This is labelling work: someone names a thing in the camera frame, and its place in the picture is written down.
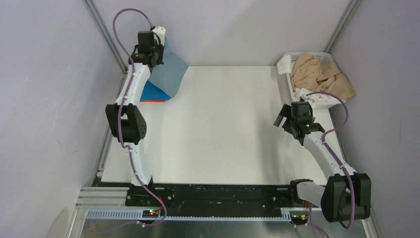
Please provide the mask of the grey-blue t-shirt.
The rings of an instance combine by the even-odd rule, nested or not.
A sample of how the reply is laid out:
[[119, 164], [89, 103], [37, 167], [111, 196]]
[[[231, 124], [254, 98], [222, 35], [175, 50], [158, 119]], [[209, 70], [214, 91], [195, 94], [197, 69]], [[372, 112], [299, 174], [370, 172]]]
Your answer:
[[149, 82], [165, 93], [169, 98], [177, 95], [184, 74], [189, 65], [177, 55], [170, 41], [166, 38], [163, 51], [163, 64], [153, 68]]

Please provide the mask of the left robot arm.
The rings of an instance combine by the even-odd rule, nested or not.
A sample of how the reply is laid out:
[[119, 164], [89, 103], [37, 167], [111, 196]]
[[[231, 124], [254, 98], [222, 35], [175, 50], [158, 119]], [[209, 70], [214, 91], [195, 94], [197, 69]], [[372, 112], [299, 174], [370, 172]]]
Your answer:
[[147, 123], [138, 108], [153, 68], [162, 63], [164, 36], [155, 29], [138, 32], [138, 43], [129, 53], [129, 67], [119, 96], [105, 107], [105, 114], [112, 133], [127, 154], [130, 164], [131, 184], [146, 186], [153, 176], [146, 163], [144, 138]]

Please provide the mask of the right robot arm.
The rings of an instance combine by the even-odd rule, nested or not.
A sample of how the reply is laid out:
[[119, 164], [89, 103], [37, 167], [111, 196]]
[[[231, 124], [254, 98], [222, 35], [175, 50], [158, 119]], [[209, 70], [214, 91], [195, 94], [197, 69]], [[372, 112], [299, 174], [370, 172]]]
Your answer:
[[358, 173], [333, 151], [325, 137], [325, 129], [315, 121], [308, 102], [283, 105], [274, 126], [291, 134], [320, 166], [326, 184], [319, 185], [310, 179], [290, 182], [288, 202], [300, 207], [309, 202], [319, 207], [330, 222], [364, 220], [371, 212], [371, 179]]

